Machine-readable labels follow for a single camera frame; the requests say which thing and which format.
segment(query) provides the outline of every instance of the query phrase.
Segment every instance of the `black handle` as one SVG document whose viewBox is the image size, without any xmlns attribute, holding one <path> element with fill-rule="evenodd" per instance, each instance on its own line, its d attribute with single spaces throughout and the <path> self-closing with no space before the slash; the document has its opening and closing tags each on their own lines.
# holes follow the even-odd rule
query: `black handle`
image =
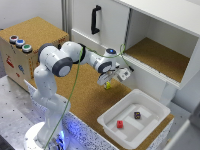
<svg viewBox="0 0 200 150">
<path fill-rule="evenodd" d="M 96 5 L 96 8 L 92 10 L 92 25 L 91 25 L 91 30 L 92 34 L 98 33 L 100 30 L 96 28 L 96 12 L 101 10 L 101 7 Z"/>
</svg>

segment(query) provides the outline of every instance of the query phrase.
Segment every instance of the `red block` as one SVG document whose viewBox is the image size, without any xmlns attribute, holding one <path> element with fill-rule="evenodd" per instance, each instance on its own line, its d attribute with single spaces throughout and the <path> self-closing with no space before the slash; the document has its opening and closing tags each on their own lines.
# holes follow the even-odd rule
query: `red block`
<svg viewBox="0 0 200 150">
<path fill-rule="evenodd" d="M 123 121 L 121 120 L 117 121 L 117 128 L 123 128 Z"/>
</svg>

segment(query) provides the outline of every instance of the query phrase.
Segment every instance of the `brown work surface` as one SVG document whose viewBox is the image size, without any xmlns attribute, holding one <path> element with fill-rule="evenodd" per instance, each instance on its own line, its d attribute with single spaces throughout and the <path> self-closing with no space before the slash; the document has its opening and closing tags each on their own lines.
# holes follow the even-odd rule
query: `brown work surface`
<svg viewBox="0 0 200 150">
<path fill-rule="evenodd" d="M 26 44 L 30 44 L 33 51 L 36 52 L 44 43 L 53 43 L 64 36 L 68 36 L 66 32 L 40 17 L 32 18 L 0 31 L 0 37 L 8 43 L 12 35 L 17 35 L 19 39 L 26 39 Z"/>
<path fill-rule="evenodd" d="M 76 71 L 77 65 L 74 65 L 71 72 L 66 77 L 56 77 L 58 94 L 69 98 L 75 81 Z M 98 76 L 99 74 L 89 65 L 80 66 L 77 84 L 71 98 L 70 111 L 95 131 L 97 131 L 100 135 L 122 150 L 123 148 L 121 146 L 119 146 L 105 134 L 103 127 L 97 122 L 97 118 L 114 104 L 116 104 L 119 100 L 121 100 L 124 96 L 126 96 L 129 92 L 131 92 L 131 90 L 116 80 L 112 80 L 111 89 L 106 90 L 103 86 L 99 86 L 97 84 Z M 34 80 L 29 82 L 36 87 Z M 151 135 L 149 135 L 148 138 L 137 148 L 137 150 L 145 150 L 148 148 L 148 146 L 172 119 L 173 115 L 169 115 L 159 125 L 159 127 L 157 127 L 154 132 L 151 133 Z"/>
<path fill-rule="evenodd" d="M 179 83 L 190 60 L 149 38 L 143 39 L 126 53 Z"/>
</svg>

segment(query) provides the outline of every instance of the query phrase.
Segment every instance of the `brown box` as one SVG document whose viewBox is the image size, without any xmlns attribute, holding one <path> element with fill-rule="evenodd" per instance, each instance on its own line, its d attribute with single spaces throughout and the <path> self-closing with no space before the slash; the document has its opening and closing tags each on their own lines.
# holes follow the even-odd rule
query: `brown box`
<svg viewBox="0 0 200 150">
<path fill-rule="evenodd" d="M 33 51 L 26 54 L 22 49 L 16 48 L 16 45 L 10 44 L 9 38 L 12 35 L 25 40 L 26 44 L 32 46 Z M 38 49 L 45 43 L 58 47 L 68 40 L 69 35 L 66 32 L 40 17 L 0 31 L 0 51 L 6 74 L 28 91 L 24 79 L 29 81 L 34 77 L 34 69 L 38 66 Z"/>
</svg>

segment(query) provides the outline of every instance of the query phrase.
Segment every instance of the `white plastic bin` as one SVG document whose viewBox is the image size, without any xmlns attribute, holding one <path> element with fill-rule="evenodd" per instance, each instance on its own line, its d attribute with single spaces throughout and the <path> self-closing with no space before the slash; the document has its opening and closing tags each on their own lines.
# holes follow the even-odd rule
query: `white plastic bin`
<svg viewBox="0 0 200 150">
<path fill-rule="evenodd" d="M 141 118 L 135 119 L 134 112 Z M 98 118 L 105 133 L 126 149 L 136 149 L 169 115 L 170 109 L 136 89 Z M 123 128 L 117 128 L 117 120 Z"/>
</svg>

